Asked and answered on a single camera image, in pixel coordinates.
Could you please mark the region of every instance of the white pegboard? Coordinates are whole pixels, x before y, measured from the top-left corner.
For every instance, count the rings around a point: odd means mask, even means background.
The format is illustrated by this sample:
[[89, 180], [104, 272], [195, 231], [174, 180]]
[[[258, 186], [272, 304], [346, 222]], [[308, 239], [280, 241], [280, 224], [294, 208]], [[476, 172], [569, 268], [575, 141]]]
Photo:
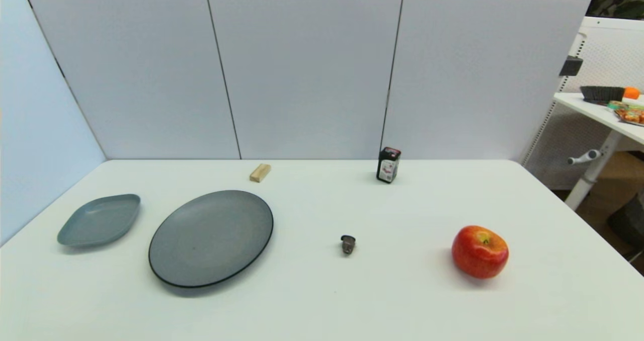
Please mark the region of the white pegboard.
[[644, 90], [644, 22], [586, 17], [570, 55], [584, 64], [578, 75], [561, 79], [559, 92], [579, 92], [580, 86]]
[[[559, 92], [580, 86], [633, 86], [644, 90], [644, 22], [586, 17], [569, 52], [584, 60], [576, 76], [561, 78]], [[568, 107], [552, 103], [522, 162], [550, 189], [571, 189], [589, 164], [566, 158], [599, 148], [609, 128]]]
[[549, 116], [523, 165], [549, 189], [571, 189], [590, 163], [571, 166], [566, 159], [600, 148], [609, 132], [610, 129], [601, 123], [564, 105], [552, 103]]

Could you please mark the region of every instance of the brown floor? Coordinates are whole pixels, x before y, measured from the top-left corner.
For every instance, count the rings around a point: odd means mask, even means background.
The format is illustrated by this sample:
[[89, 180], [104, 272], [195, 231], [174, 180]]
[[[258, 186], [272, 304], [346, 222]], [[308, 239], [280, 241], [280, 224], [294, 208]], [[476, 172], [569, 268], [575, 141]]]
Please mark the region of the brown floor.
[[[615, 153], [602, 171], [597, 184], [577, 208], [577, 214], [616, 251], [625, 254], [632, 251], [632, 247], [610, 230], [606, 219], [642, 188], [644, 188], [644, 161], [626, 152]], [[568, 196], [566, 191], [556, 190], [554, 193], [561, 199]], [[644, 275], [644, 255], [635, 259], [632, 265]]]

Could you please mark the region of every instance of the wooden block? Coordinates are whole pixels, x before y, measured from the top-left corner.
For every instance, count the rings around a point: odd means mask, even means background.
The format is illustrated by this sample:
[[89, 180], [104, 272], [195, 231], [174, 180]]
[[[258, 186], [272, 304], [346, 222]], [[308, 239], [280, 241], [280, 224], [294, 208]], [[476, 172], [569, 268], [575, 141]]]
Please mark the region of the wooden block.
[[260, 166], [253, 171], [251, 174], [251, 181], [255, 181], [256, 183], [262, 182], [264, 178], [269, 174], [271, 171], [271, 165], [266, 165], [266, 164], [260, 164]]

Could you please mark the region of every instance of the white desk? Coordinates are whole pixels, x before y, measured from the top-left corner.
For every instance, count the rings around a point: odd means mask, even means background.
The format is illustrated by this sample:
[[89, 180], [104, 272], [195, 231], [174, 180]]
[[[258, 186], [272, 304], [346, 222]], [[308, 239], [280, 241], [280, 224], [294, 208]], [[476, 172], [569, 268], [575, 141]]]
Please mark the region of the white desk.
[[575, 210], [579, 204], [582, 203], [594, 183], [596, 183], [597, 177], [602, 172], [602, 169], [615, 152], [619, 142], [624, 136], [629, 137], [640, 144], [644, 144], [644, 127], [620, 122], [617, 116], [615, 116], [607, 107], [584, 102], [584, 96], [582, 94], [558, 93], [554, 95], [554, 98], [562, 105], [569, 107], [580, 114], [584, 114], [611, 129], [606, 141], [604, 141], [604, 144], [600, 149], [602, 157], [591, 163], [591, 166], [588, 167], [586, 173], [584, 173], [579, 181], [577, 181], [572, 192], [568, 195], [568, 198], [566, 198], [566, 204]]
[[[636, 339], [644, 278], [516, 163], [403, 160], [375, 179], [372, 160], [106, 162], [2, 247], [2, 341], [76, 339]], [[164, 286], [149, 268], [152, 234], [200, 195], [253, 192], [271, 206], [267, 249], [205, 290]], [[87, 201], [135, 193], [131, 231], [94, 251], [56, 242]], [[489, 281], [456, 270], [457, 231], [480, 224], [508, 241]], [[340, 236], [357, 238], [341, 254]]]

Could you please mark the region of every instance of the round gray plate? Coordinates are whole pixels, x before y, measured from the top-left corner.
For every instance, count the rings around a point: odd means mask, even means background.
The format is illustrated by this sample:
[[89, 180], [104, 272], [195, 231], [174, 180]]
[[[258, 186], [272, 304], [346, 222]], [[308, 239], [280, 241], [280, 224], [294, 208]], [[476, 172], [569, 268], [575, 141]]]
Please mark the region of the round gray plate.
[[159, 226], [150, 242], [150, 266], [173, 286], [209, 286], [253, 263], [272, 231], [271, 208], [257, 195], [237, 190], [206, 194]]

